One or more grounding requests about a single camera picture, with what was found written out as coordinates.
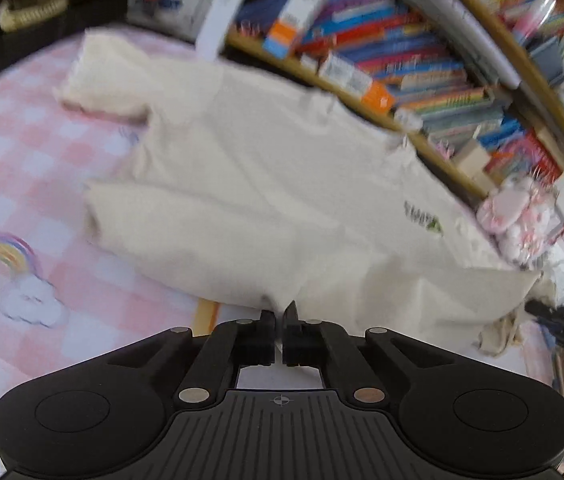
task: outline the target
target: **silver screw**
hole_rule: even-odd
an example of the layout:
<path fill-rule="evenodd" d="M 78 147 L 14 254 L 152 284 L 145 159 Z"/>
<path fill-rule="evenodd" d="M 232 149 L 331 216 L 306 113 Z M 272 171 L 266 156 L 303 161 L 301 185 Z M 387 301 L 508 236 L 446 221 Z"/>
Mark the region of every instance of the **silver screw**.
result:
<path fill-rule="evenodd" d="M 198 402 L 204 402 L 208 399 L 211 394 L 204 390 L 203 388 L 187 388 L 179 393 L 179 400 L 188 402 L 188 404 L 196 404 Z"/>
<path fill-rule="evenodd" d="M 356 400 L 365 404 L 374 404 L 384 400 L 384 392 L 377 388 L 360 388 L 353 394 Z"/>

